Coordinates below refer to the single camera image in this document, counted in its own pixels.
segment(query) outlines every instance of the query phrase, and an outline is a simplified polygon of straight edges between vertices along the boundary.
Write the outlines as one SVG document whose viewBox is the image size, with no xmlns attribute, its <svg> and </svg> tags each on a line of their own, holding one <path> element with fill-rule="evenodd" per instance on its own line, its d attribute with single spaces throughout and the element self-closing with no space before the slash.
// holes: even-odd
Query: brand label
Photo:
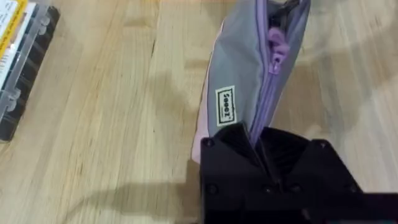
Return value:
<svg viewBox="0 0 398 224">
<path fill-rule="evenodd" d="M 236 123 L 235 86 L 216 90 L 217 126 Z"/>
</svg>

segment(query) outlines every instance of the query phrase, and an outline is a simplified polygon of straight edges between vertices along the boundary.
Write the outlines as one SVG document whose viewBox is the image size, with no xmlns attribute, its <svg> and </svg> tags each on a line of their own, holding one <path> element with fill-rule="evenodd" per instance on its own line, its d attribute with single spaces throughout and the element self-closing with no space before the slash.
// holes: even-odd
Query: wooden table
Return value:
<svg viewBox="0 0 398 224">
<path fill-rule="evenodd" d="M 15 138 L 0 148 L 0 223 L 196 220 L 190 147 L 233 3 L 53 4 L 62 19 Z M 313 0 L 274 120 L 329 139 L 366 191 L 398 190 L 397 5 Z"/>
</svg>

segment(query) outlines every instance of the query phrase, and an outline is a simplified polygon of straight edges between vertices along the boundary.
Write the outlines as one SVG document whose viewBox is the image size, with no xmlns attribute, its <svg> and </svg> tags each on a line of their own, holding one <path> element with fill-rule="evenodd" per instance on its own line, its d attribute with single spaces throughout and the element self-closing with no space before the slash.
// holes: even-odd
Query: gray pencil case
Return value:
<svg viewBox="0 0 398 224">
<path fill-rule="evenodd" d="M 224 20 L 203 87 L 192 158 L 200 141 L 243 123 L 254 147 L 269 126 L 302 44 L 310 0 L 238 0 Z"/>
</svg>

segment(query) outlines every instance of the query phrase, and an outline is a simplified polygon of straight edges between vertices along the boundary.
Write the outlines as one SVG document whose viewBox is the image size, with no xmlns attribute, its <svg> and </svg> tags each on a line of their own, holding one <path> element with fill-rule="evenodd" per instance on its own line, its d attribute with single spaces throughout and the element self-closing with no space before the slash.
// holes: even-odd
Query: yellow label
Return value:
<svg viewBox="0 0 398 224">
<path fill-rule="evenodd" d="M 3 56 L 4 52 L 7 49 L 8 44 L 12 36 L 14 35 L 16 29 L 18 28 L 19 22 L 24 15 L 24 11 L 27 5 L 28 0 L 14 0 L 18 3 L 16 10 L 14 11 L 11 20 L 9 21 L 6 30 L 0 39 L 0 58 Z"/>
</svg>

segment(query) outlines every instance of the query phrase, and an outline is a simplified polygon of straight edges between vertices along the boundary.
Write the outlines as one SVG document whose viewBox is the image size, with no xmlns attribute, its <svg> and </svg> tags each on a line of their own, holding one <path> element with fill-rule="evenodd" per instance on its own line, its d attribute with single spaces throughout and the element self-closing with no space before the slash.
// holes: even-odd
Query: zipper pull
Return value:
<svg viewBox="0 0 398 224">
<path fill-rule="evenodd" d="M 268 41 L 271 51 L 271 60 L 268 72 L 278 75 L 282 68 L 282 63 L 286 59 L 290 50 L 286 42 L 285 34 L 276 27 L 271 27 L 268 31 Z"/>
</svg>

